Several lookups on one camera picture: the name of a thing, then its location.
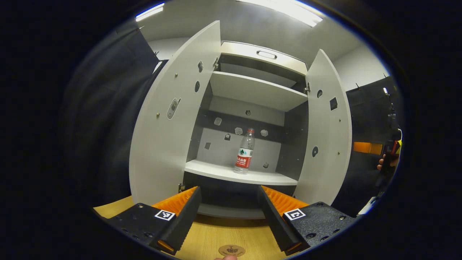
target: ceiling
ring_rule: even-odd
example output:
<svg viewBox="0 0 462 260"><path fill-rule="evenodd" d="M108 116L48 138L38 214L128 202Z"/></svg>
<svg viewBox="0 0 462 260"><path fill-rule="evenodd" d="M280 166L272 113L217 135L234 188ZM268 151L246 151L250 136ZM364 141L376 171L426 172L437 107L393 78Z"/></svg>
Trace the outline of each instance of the ceiling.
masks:
<svg viewBox="0 0 462 260"><path fill-rule="evenodd" d="M172 0L140 22L146 41L191 37L220 20L221 40L274 49L311 64L319 49L334 61L361 40L328 17L311 28L280 12L234 0Z"/></svg>

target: person's hand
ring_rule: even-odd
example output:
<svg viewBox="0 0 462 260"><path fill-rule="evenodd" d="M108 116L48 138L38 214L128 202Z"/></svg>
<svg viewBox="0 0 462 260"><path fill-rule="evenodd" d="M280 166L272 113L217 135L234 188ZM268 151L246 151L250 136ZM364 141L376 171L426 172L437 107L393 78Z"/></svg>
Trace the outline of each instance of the person's hand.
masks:
<svg viewBox="0 0 462 260"><path fill-rule="evenodd" d="M382 169L382 164L383 164L383 160L385 159L385 155L383 155L382 158L383 158L383 159L378 160L378 163L379 163L379 164L377 165L377 169L378 169L378 170ZM393 166L398 165L398 160L399 160L399 158L396 158L396 159L394 159L393 161L391 161L391 162L390 162L390 166L393 167Z"/></svg>
<svg viewBox="0 0 462 260"><path fill-rule="evenodd" d="M237 256L235 256L235 255L227 255L224 258L215 258L215 260L237 260Z"/></svg>

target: plastic water bottle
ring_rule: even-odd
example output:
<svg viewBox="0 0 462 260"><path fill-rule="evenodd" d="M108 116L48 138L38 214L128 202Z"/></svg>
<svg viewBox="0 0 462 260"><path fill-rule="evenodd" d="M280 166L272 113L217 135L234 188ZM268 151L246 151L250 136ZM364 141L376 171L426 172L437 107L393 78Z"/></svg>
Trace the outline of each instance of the plastic water bottle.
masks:
<svg viewBox="0 0 462 260"><path fill-rule="evenodd" d="M255 147L254 129L249 128L247 134L242 138L241 147L237 151L237 160L234 166L234 172L246 173L249 171L250 159Z"/></svg>

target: open cabinet door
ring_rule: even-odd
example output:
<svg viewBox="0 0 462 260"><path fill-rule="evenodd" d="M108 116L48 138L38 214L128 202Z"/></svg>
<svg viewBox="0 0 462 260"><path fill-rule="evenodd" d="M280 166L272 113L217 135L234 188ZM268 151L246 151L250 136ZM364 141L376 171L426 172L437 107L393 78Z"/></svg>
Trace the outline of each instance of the open cabinet door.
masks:
<svg viewBox="0 0 462 260"><path fill-rule="evenodd" d="M215 21L172 56L146 95L130 147L130 189L135 203L152 205L177 194L220 44L220 21Z"/></svg>
<svg viewBox="0 0 462 260"><path fill-rule="evenodd" d="M352 126L347 94L323 50L306 75L309 122L305 160L294 195L306 203L331 205L347 173Z"/></svg>

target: shelf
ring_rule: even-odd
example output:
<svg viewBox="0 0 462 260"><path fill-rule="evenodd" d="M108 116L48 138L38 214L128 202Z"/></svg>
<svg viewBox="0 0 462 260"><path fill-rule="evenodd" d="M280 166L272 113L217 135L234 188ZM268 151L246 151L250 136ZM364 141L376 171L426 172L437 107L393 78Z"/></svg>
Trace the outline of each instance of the shelf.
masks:
<svg viewBox="0 0 462 260"><path fill-rule="evenodd" d="M250 170L247 173L235 173L234 166L216 165L198 160L187 162L184 170L210 178L240 183L280 186L297 185L296 180L279 173L264 173Z"/></svg>
<svg viewBox="0 0 462 260"><path fill-rule="evenodd" d="M222 206L201 203L197 213L212 217L234 218L234 219L264 219L265 215L261 209L240 209L227 208Z"/></svg>
<svg viewBox="0 0 462 260"><path fill-rule="evenodd" d="M293 89L247 76L214 71L210 77L214 96L237 99L287 112L308 100Z"/></svg>

